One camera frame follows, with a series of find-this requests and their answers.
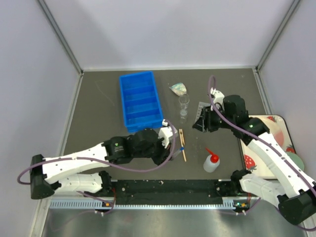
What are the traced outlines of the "blue compartment plastic bin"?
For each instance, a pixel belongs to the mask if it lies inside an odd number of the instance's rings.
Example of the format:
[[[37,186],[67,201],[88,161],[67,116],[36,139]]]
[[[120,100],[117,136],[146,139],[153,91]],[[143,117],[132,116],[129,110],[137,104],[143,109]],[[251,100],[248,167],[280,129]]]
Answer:
[[[160,128],[163,113],[154,73],[138,72],[119,77],[122,112],[127,131]]]

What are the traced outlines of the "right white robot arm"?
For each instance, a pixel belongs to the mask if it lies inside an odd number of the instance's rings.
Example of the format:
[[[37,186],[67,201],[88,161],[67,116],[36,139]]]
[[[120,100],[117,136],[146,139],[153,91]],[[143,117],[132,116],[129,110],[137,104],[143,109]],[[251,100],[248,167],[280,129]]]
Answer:
[[[203,107],[193,128],[202,132],[229,129],[253,151],[274,174],[277,182],[243,169],[233,172],[230,188],[235,195],[251,193],[272,204],[292,225],[299,225],[316,213],[316,182],[300,169],[278,145],[269,128],[250,117],[239,95],[208,95],[211,105]]]

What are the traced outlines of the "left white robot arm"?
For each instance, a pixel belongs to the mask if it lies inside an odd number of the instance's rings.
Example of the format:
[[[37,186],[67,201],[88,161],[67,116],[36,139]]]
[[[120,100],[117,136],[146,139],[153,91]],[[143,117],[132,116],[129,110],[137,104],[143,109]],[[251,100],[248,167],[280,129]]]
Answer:
[[[31,199],[44,199],[60,192],[85,192],[90,195],[108,195],[112,190],[111,178],[105,171],[85,172],[97,168],[116,167],[136,158],[150,158],[161,166],[171,159],[176,138],[175,128],[151,128],[129,136],[116,136],[94,147],[65,156],[45,158],[35,155],[31,160]]]

